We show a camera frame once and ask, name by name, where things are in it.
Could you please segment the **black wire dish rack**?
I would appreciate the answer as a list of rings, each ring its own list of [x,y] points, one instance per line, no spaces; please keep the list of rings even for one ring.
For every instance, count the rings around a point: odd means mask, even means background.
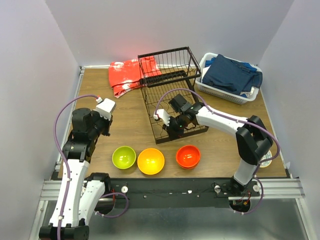
[[[138,55],[138,59],[154,57],[161,73],[157,76],[140,79],[141,93],[147,110],[149,122],[156,144],[171,141],[163,129],[163,121],[155,120],[155,110],[164,109],[173,117],[178,114],[169,105],[169,101],[181,94],[192,105],[200,102],[195,94],[195,81],[200,77],[200,66],[188,46],[172,48]],[[205,133],[208,127],[197,125],[194,129],[185,130],[182,138]]]

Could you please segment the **green bowl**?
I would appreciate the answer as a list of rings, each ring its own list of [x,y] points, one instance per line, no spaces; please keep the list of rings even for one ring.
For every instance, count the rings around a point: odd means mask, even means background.
[[[135,164],[136,158],[136,152],[132,147],[120,146],[112,154],[112,163],[116,168],[126,170]]]

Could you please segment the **red orange bowl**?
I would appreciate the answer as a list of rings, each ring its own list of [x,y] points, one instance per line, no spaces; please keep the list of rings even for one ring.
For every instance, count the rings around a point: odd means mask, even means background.
[[[200,162],[201,152],[194,145],[185,145],[178,149],[175,159],[180,167],[194,169]]]

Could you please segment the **yellow orange bowl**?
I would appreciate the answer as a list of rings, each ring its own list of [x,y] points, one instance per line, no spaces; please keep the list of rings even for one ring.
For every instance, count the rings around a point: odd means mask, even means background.
[[[146,148],[138,155],[137,166],[145,175],[156,175],[164,168],[165,157],[156,148]]]

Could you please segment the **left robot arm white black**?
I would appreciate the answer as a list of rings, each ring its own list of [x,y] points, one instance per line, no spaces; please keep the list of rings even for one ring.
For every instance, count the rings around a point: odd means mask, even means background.
[[[107,173],[89,176],[83,183],[100,135],[109,136],[113,108],[78,108],[72,112],[72,130],[62,148],[63,177],[55,210],[49,225],[39,231],[41,240],[87,240],[89,221],[99,198],[111,191]]]

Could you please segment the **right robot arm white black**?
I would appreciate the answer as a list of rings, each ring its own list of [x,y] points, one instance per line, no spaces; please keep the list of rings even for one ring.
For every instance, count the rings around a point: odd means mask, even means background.
[[[190,124],[214,128],[235,137],[240,163],[227,185],[227,192],[234,196],[247,192],[260,161],[275,142],[262,120],[255,115],[250,118],[233,116],[204,102],[191,104],[181,94],[170,100],[169,105],[177,116],[169,115],[164,109],[156,109],[153,118],[162,120],[162,128],[171,141],[182,138]]]

